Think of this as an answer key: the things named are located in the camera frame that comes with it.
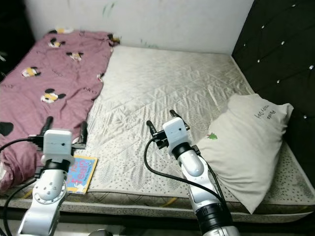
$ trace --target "tufted headboard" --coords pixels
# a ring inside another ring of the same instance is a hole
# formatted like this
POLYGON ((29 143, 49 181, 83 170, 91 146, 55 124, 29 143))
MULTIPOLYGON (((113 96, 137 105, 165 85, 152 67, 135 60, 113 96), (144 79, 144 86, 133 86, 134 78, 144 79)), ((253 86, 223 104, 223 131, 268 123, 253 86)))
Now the tufted headboard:
POLYGON ((255 0, 232 56, 256 93, 293 105, 284 138, 315 186, 315 0, 255 0))

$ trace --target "book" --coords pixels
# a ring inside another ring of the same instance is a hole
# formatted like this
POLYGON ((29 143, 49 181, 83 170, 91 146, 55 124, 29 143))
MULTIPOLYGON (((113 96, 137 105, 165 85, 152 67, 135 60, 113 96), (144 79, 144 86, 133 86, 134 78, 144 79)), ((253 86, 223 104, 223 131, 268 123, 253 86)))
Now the book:
POLYGON ((70 166, 68 172, 67 191, 85 194, 95 170, 97 158, 74 155, 74 159, 74 164, 70 166))

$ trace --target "white pillow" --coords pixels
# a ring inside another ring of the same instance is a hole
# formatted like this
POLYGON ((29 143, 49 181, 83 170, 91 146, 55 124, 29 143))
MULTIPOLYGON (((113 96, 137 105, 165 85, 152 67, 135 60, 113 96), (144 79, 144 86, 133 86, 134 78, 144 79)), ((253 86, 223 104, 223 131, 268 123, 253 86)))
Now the white pillow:
POLYGON ((258 94, 234 94, 197 143, 220 181, 251 214, 271 185, 292 110, 258 94))

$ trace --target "white quilted mattress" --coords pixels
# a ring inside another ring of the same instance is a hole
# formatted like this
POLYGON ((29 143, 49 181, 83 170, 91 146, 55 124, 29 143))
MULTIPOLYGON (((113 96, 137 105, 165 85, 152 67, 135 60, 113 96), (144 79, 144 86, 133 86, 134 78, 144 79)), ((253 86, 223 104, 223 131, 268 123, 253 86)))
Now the white quilted mattress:
MULTIPOLYGON (((151 138, 146 121, 151 120, 159 131, 171 118, 169 110, 174 109, 190 125, 190 136, 196 143, 207 134, 232 94, 253 93, 234 60, 220 54, 117 46, 103 81, 103 90, 88 117, 87 147, 76 151, 97 157, 97 167, 87 195, 70 194, 62 210, 193 218, 187 185, 156 176, 144 166, 143 151, 151 138), (167 203, 173 197, 177 200, 167 203)), ((314 209, 314 189, 286 144, 281 153, 273 186, 259 212, 273 217, 248 217, 223 188, 235 220, 286 222, 314 209), (270 205, 272 212, 266 210, 270 205), (276 206, 290 206, 290 214, 283 214, 282 208, 276 211, 276 206)), ((152 144, 148 161, 158 171, 181 176, 177 162, 165 148, 159 150, 152 144)), ((13 206, 27 207, 29 203, 15 200, 13 206)))

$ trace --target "cartoon print blanket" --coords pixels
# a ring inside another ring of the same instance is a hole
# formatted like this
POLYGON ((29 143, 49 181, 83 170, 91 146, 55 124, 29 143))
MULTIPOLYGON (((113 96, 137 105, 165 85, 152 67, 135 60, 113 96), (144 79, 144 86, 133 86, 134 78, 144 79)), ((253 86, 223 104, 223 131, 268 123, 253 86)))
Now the cartoon print blanket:
MULTIPOLYGON (((112 35, 106 32, 54 30, 38 41, 0 84, 0 147, 29 134, 38 134, 46 118, 53 128, 70 129, 78 137, 103 83, 112 35)), ((0 153, 4 172, 0 191, 34 175, 41 153, 28 142, 0 153)))

